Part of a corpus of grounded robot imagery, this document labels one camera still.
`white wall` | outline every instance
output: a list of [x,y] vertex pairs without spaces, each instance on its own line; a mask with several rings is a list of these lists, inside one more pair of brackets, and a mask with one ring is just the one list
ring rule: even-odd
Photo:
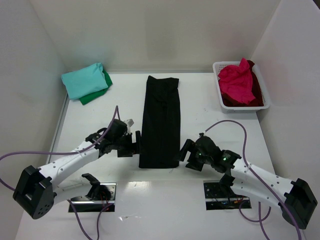
[[[49,150],[65,97],[65,66],[28,0],[0,0],[0,156]],[[28,165],[46,157],[23,155],[0,162],[0,177],[16,186]],[[23,209],[0,185],[0,239],[12,240]]]
[[250,57],[280,0],[30,0],[70,70],[210,71]]
[[[320,10],[282,0],[253,53],[272,105],[258,114],[276,173],[306,180],[320,201]],[[306,229],[319,239],[320,206]]]

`folded black fabric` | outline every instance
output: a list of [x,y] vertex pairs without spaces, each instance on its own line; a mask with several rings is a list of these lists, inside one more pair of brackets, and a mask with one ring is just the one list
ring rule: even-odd
[[156,79],[146,82],[139,168],[167,169],[179,166],[173,161],[180,150],[179,79]]

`plastic basket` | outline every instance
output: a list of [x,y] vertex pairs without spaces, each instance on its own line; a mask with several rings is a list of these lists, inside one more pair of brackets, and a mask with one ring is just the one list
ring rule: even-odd
[[263,100],[263,106],[226,106],[224,105],[224,102],[221,97],[221,92],[220,92],[220,87],[219,87],[219,80],[220,78],[218,77],[220,71],[225,68],[226,66],[229,65],[236,65],[239,66],[240,61],[218,61],[215,62],[212,67],[213,67],[213,75],[215,79],[215,84],[216,84],[216,89],[218,91],[219,95],[219,100],[221,104],[221,110],[223,113],[254,113],[256,111],[259,111],[261,109],[267,109],[270,106],[270,97],[264,82],[264,79],[261,75],[261,72],[259,70],[259,67],[255,64],[252,68],[252,71],[255,73],[256,78],[258,79],[259,85],[260,85],[260,90],[262,94],[262,100]]

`teal towel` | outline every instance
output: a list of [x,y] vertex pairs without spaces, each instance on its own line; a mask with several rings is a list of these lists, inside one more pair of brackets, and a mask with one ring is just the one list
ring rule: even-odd
[[102,63],[95,63],[78,71],[61,75],[71,100],[95,93],[108,87],[103,73]]

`tabletop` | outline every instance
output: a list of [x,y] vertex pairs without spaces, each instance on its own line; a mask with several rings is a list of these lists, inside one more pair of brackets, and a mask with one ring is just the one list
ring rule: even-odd
[[[111,74],[113,85],[105,95],[86,105],[80,101],[67,103],[54,148],[58,152],[69,152],[88,135],[107,127],[116,105],[121,120],[133,119],[131,132],[141,130],[149,75],[157,79],[179,79],[181,147],[186,139],[196,140],[199,133],[218,121],[236,120],[247,130],[247,160],[274,172],[256,113],[222,113],[213,73]],[[237,124],[221,123],[206,135],[220,149],[242,154],[244,133]],[[138,165],[138,155],[117,158],[113,151],[67,178],[70,181],[90,173],[102,183],[117,183],[115,212],[101,215],[100,239],[265,239],[259,224],[247,222],[236,209],[206,210],[203,181],[222,177],[209,165],[205,165],[202,172],[185,168],[186,162],[174,169],[140,169]],[[243,211],[248,217],[257,219],[257,205],[252,202],[252,209]],[[95,239],[98,213],[79,215],[84,228]],[[296,238],[295,229],[275,212],[271,211],[264,225],[271,239]],[[74,214],[68,213],[68,203],[61,202],[39,220],[31,219],[24,212],[16,236],[16,240],[22,239],[81,240],[86,237]]]

